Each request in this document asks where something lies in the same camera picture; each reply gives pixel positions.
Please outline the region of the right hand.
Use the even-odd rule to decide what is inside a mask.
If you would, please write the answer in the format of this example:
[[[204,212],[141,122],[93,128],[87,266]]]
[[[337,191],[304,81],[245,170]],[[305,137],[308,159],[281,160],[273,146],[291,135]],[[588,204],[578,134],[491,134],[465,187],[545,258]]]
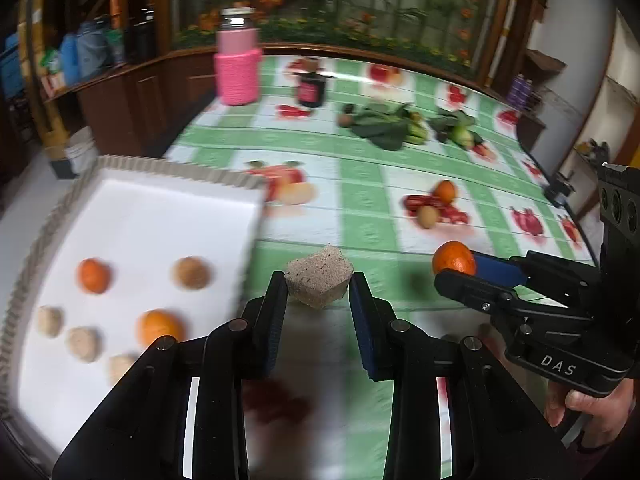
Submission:
[[[548,382],[544,417],[555,428],[567,410],[587,414],[590,419],[582,430],[582,446],[600,448],[617,438],[635,405],[636,387],[632,379],[624,379],[611,394],[601,399]]]

